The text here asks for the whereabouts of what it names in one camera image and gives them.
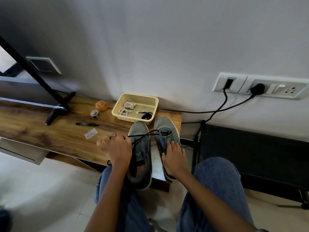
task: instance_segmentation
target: black shoelace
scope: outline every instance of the black shoelace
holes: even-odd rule
[[[149,131],[148,133],[143,134],[143,135],[140,135],[140,134],[138,134],[138,135],[130,135],[130,136],[128,136],[128,137],[129,137],[129,138],[131,138],[131,137],[140,137],[140,138],[136,139],[134,142],[132,142],[132,145],[134,145],[134,144],[136,144],[139,140],[141,140],[142,138],[144,138],[145,136],[150,136],[150,135],[168,136],[168,135],[170,135],[171,133],[172,133],[172,131],[168,131],[168,130],[162,130],[162,131],[160,131],[160,130],[158,130],[158,129],[154,129],[154,130],[151,130],[151,131]],[[112,165],[112,164],[110,163],[110,160],[107,161],[107,165],[109,165],[109,166]]]

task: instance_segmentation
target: orange jar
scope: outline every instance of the orange jar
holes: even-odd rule
[[[103,101],[103,100],[97,101],[97,103],[95,104],[95,107],[99,110],[99,112],[104,112],[108,109],[106,101]]]

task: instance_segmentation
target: wooden tabletop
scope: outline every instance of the wooden tabletop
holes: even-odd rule
[[[133,123],[112,115],[115,102],[108,102],[108,110],[92,119],[90,112],[95,109],[96,101],[75,96],[69,103],[70,112],[57,117],[50,126],[44,124],[50,108],[0,101],[0,137],[106,165],[108,158],[97,148],[96,141],[117,131],[128,133]],[[155,118],[158,115],[168,116],[180,131],[182,113],[158,110]],[[78,126],[76,122],[95,123],[99,127]],[[84,134],[93,128],[98,134],[87,140]]]

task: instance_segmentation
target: gray sneaker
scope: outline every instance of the gray sneaker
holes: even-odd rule
[[[147,189],[151,184],[152,162],[150,136],[141,138],[141,136],[148,132],[148,127],[143,122],[137,121],[132,125],[128,134],[128,136],[136,135],[135,137],[131,137],[132,143],[136,143],[132,145],[132,158],[127,175],[134,189],[138,191]],[[136,175],[137,167],[142,165],[145,165],[143,172]]]
[[[176,128],[176,126],[174,125],[174,123],[171,121],[170,118],[168,118],[167,116],[158,116],[154,122],[154,129],[159,130],[156,133],[158,133],[159,135],[156,135],[156,141],[157,141],[157,145],[159,148],[159,153],[160,156],[162,158],[162,153],[166,154],[166,145],[167,142],[172,142],[174,141],[175,144],[178,143],[180,144],[180,138],[179,138],[179,132]],[[177,179],[171,175],[169,175],[164,166],[163,166],[163,171],[164,171],[164,175],[165,177],[170,180],[170,181],[177,181]]]

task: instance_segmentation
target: tv stand leg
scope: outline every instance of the tv stand leg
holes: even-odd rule
[[[53,109],[52,112],[50,113],[50,115],[48,116],[46,122],[45,122],[46,125],[50,125],[56,119],[57,116],[65,115],[68,111],[70,111],[68,103],[75,96],[75,94],[76,94],[76,92],[72,92],[68,96],[63,98],[64,103],[60,104],[60,106],[66,107],[66,110]]]

